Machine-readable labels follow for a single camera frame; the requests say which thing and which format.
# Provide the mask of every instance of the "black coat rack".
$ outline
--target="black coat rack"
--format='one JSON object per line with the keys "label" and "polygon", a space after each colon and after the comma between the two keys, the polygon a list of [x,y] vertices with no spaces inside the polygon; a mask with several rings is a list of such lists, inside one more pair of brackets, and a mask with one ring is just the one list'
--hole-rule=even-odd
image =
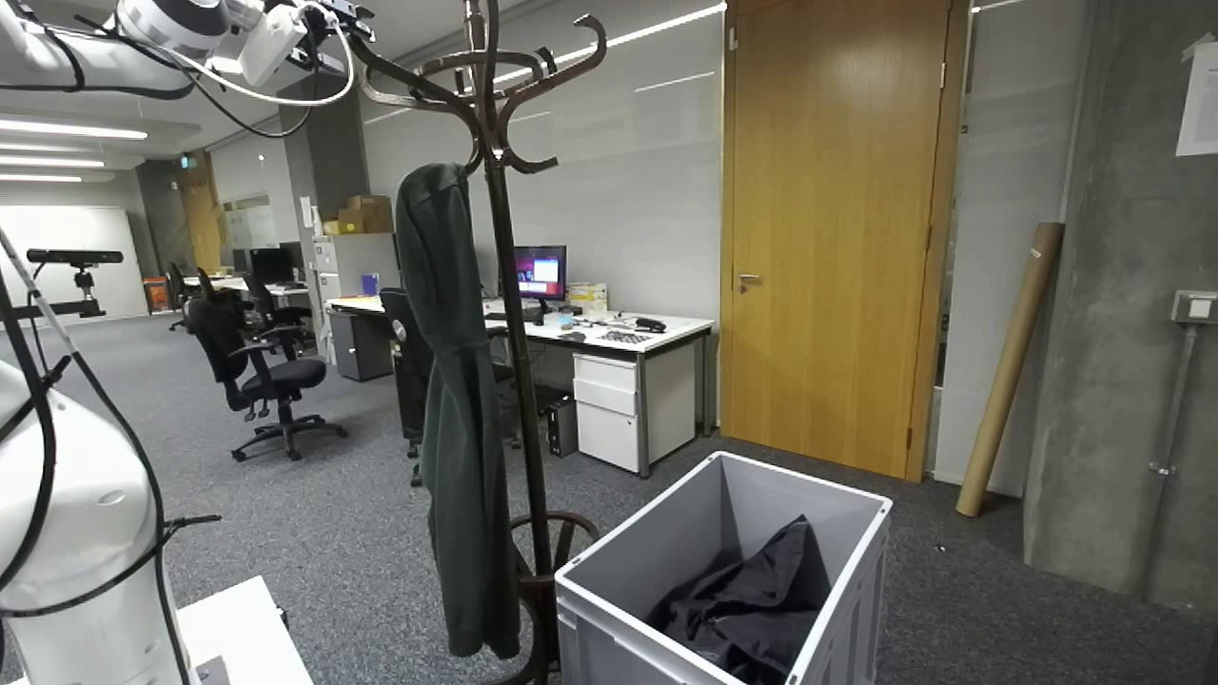
{"label": "black coat rack", "polygon": [[[575,27],[594,30],[594,47],[587,57],[558,66],[548,51],[535,52],[501,52],[497,51],[497,0],[463,0],[463,30],[467,51],[457,51],[449,57],[426,61],[420,67],[400,67],[370,51],[370,30],[359,15],[345,18],[351,51],[359,61],[370,66],[370,74],[382,74],[389,80],[400,80],[410,93],[415,110],[443,110],[463,123],[473,132],[473,155],[463,171],[483,166],[487,175],[487,199],[492,199],[492,227],[495,227],[495,250],[497,250],[497,294],[506,307],[506,339],[510,339],[510,362],[515,362],[515,387],[520,407],[520,441],[525,441],[525,479],[529,479],[529,516],[516,516],[516,524],[529,524],[534,533],[534,572],[520,558],[520,597],[534,616],[534,656],[516,682],[548,682],[548,669],[558,657],[558,634],[554,634],[554,568],[570,552],[575,530],[594,537],[594,524],[575,514],[548,511],[544,500],[544,463],[542,463],[542,438],[535,438],[535,395],[534,395],[534,374],[529,374],[529,341],[525,341],[525,316],[520,316],[520,288],[516,288],[516,266],[515,266],[515,223],[510,223],[510,199],[506,199],[506,166],[520,175],[535,175],[554,166],[558,159],[520,159],[510,148],[510,119],[520,101],[554,93],[558,84],[596,67],[610,52],[610,37],[603,18],[581,15]],[[516,84],[495,84],[497,67],[520,67]]]}

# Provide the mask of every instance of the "fluorescent light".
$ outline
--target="fluorescent light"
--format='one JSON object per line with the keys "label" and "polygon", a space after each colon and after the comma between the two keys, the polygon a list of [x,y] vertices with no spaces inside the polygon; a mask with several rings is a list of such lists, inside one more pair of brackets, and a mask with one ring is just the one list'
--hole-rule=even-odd
{"label": "fluorescent light", "polygon": [[995,0],[995,5],[974,5],[969,11],[982,15],[982,11],[995,11],[995,6],[1012,6],[1012,5],[1023,5],[1023,0]]}
{"label": "fluorescent light", "polygon": [[610,47],[642,41],[642,37],[652,37],[652,33],[662,33],[662,30],[672,30],[672,27],[685,27],[685,24],[699,24],[699,18],[713,18],[713,15],[722,15],[722,11],[727,11],[727,5],[713,5],[713,6],[699,6],[699,11],[672,15],[672,18],[667,18],[667,24],[652,24],[652,27],[641,27],[641,30],[633,30],[633,33],[610,37]]}
{"label": "fluorescent light", "polygon": [[[713,5],[713,6],[699,6],[699,11],[690,11],[690,15],[672,15],[672,18],[641,27],[641,30],[633,30],[633,33],[610,37],[610,51],[633,47],[633,41],[642,41],[642,37],[656,37],[656,33],[667,33],[667,30],[677,30],[677,27],[685,27],[685,24],[699,24],[699,18],[713,18],[713,15],[722,15],[722,11],[727,11],[727,5]],[[594,52],[594,47],[581,47],[581,51],[558,52],[554,61],[567,66],[567,61],[577,61],[577,57],[591,57],[591,52]],[[510,67],[510,74],[497,74],[495,84],[510,84],[510,80],[520,80],[520,76],[529,76],[529,74],[534,74],[534,67]],[[400,114],[408,114],[408,110],[410,110],[410,105],[386,110],[386,114],[370,119],[367,131],[389,123],[389,119],[400,119]]]}
{"label": "fluorescent light", "polygon": [[19,142],[0,142],[0,148],[9,148],[9,151],[85,151],[72,146],[19,146]]}
{"label": "fluorescent light", "polygon": [[61,123],[19,123],[0,119],[9,132],[35,132],[35,136],[115,136],[115,142],[150,142],[145,131],[115,131],[115,127],[61,127]]}
{"label": "fluorescent light", "polygon": [[690,74],[690,76],[677,76],[677,80],[658,80],[658,84],[642,84],[634,86],[641,94],[642,93],[667,93],[667,86],[681,86],[681,84],[695,84],[695,80],[717,80],[719,74]]}
{"label": "fluorescent light", "polygon": [[81,155],[0,155],[0,166],[107,166],[107,165],[81,159]]}
{"label": "fluorescent light", "polygon": [[0,181],[85,181],[81,175],[0,175]]}

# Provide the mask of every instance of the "black office chair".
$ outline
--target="black office chair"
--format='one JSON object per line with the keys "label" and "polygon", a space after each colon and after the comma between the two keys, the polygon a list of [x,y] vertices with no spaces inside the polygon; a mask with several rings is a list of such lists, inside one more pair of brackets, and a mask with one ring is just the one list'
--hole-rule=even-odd
{"label": "black office chair", "polygon": [[216,384],[225,384],[225,401],[233,411],[247,411],[247,419],[268,414],[268,403],[279,407],[279,422],[255,426],[255,438],[233,449],[233,460],[247,460],[247,449],[260,441],[284,441],[289,460],[302,460],[297,435],[306,431],[330,431],[345,438],[344,426],[318,419],[318,414],[294,414],[294,403],[306,387],[317,387],[326,378],[326,367],[317,358],[294,358],[271,367],[268,353],[279,349],[268,339],[247,339],[242,329],[242,302],[240,294],[216,294],[209,288],[204,275],[200,294],[192,312],[192,331],[197,335]]}
{"label": "black office chair", "polygon": [[188,316],[180,316],[176,322],[166,322],[166,331],[188,329],[188,318],[192,318],[188,275],[181,275],[176,261],[166,266],[165,296],[166,296],[166,307],[176,307],[176,312],[188,307]]}
{"label": "black office chair", "polygon": [[426,378],[429,378],[429,348],[420,335],[420,322],[410,316],[408,294],[402,288],[382,288],[382,307],[392,318],[392,339],[396,339],[396,411],[402,422],[402,438],[410,441],[408,460],[410,460],[410,488],[422,485],[420,472],[420,447],[422,447],[422,407],[426,407]]}
{"label": "black office chair", "polygon": [[306,348],[306,312],[294,307],[279,307],[273,294],[268,288],[268,283],[260,275],[240,275],[250,303],[260,312],[260,335],[273,339],[289,358],[297,358],[297,349]]}

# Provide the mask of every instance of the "light switch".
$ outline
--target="light switch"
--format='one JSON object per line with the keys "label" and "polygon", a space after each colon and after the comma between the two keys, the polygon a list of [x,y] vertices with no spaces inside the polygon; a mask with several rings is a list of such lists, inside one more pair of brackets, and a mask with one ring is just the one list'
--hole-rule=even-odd
{"label": "light switch", "polygon": [[1186,318],[1210,318],[1215,302],[1186,302]]}
{"label": "light switch", "polygon": [[1175,288],[1172,318],[1185,329],[1215,329],[1218,322],[1218,288]]}

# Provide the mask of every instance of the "computer screen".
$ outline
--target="computer screen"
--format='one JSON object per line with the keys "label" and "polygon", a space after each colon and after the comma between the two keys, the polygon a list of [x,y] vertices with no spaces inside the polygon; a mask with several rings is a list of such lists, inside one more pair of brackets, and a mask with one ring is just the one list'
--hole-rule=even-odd
{"label": "computer screen", "polygon": [[302,250],[302,245],[283,245],[283,250],[284,250],[289,261],[294,261],[294,283],[302,283],[302,278],[306,278],[306,250]]}
{"label": "computer screen", "polygon": [[261,283],[294,283],[294,256],[284,249],[255,249],[247,260]]}
{"label": "computer screen", "polygon": [[247,275],[250,271],[250,256],[242,249],[233,250],[233,271]]}
{"label": "computer screen", "polygon": [[516,249],[516,285],[520,285],[520,296],[562,302],[567,249],[562,245]]}

